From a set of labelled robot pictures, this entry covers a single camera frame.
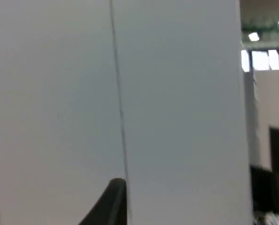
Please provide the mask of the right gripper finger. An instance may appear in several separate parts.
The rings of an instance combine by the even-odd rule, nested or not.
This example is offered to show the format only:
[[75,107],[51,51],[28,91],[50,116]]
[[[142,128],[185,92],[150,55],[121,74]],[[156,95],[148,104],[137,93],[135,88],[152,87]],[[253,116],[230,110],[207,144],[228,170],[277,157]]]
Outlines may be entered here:
[[79,225],[127,225],[127,184],[114,178]]

